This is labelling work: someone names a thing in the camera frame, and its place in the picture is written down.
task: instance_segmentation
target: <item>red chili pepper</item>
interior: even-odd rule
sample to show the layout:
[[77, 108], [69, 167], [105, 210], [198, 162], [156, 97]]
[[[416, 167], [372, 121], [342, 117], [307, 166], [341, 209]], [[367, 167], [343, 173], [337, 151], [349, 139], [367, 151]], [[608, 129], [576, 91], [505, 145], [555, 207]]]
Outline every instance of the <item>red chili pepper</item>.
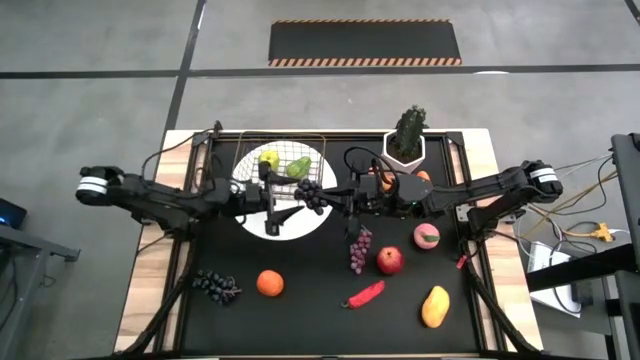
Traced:
[[357, 309], [380, 295], [382, 290], [384, 290], [384, 280], [378, 281], [377, 283], [360, 291], [358, 294], [350, 297], [348, 301], [342, 304], [342, 307]]

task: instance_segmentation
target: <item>yellow mango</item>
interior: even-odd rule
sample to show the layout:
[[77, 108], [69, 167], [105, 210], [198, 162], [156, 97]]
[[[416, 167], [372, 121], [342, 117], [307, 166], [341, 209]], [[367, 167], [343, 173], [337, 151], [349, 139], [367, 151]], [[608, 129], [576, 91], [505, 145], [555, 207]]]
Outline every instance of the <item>yellow mango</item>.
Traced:
[[441, 286], [434, 286], [422, 304], [422, 321], [430, 328], [437, 328], [442, 324], [449, 311], [449, 293]]

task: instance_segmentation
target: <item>potted plant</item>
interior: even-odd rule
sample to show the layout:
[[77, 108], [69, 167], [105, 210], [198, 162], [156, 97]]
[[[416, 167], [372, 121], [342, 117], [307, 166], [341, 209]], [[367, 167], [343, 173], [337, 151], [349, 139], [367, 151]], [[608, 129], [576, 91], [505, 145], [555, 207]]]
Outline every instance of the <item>potted plant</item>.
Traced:
[[396, 130], [384, 135], [382, 157], [396, 170], [411, 174], [425, 158], [422, 129], [426, 111], [413, 105], [398, 121]]

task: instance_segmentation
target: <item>grape bunch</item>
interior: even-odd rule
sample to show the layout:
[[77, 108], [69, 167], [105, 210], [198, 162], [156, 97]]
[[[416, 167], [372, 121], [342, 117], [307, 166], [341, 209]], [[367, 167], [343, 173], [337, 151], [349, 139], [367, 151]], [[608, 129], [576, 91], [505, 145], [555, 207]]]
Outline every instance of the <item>grape bunch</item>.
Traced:
[[298, 183], [298, 188], [293, 193], [293, 198], [298, 201], [304, 201], [305, 204], [307, 204], [307, 208], [315, 211], [318, 215], [322, 215], [324, 213], [323, 207], [329, 204], [326, 200], [320, 199], [317, 196], [320, 190], [322, 190], [322, 186], [318, 185], [317, 182], [302, 179]]
[[211, 270], [198, 270], [191, 287], [203, 290], [204, 294], [218, 305], [229, 304], [242, 292], [233, 276], [224, 278]]
[[362, 267], [365, 263], [365, 257], [369, 248], [371, 248], [371, 231], [360, 229], [360, 235], [355, 243], [349, 246], [349, 256], [351, 257], [351, 270], [356, 274], [362, 273]]

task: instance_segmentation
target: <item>white pot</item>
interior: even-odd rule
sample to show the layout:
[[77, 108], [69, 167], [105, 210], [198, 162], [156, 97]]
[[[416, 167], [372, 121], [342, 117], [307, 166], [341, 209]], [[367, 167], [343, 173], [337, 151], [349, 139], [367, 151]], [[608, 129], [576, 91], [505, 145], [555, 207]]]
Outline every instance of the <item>white pot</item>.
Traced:
[[386, 133], [384, 135], [383, 138], [383, 145], [382, 145], [382, 157], [387, 160], [387, 162], [389, 162], [389, 165], [391, 165], [391, 167], [394, 168], [394, 170], [396, 171], [403, 171], [406, 172], [407, 174], [411, 174], [413, 172], [413, 170], [415, 170], [418, 166], [420, 166], [420, 164], [422, 164], [422, 162], [424, 161], [425, 158], [425, 149], [424, 149], [424, 136], [420, 135], [420, 148], [421, 148], [421, 155], [419, 158], [415, 159], [414, 161], [410, 162], [410, 163], [403, 163], [400, 162], [399, 160], [396, 160], [393, 156], [389, 155], [389, 153], [387, 152], [387, 146], [389, 144], [389, 138], [392, 137], [393, 135], [395, 135], [397, 130], [394, 130], [392, 132]]

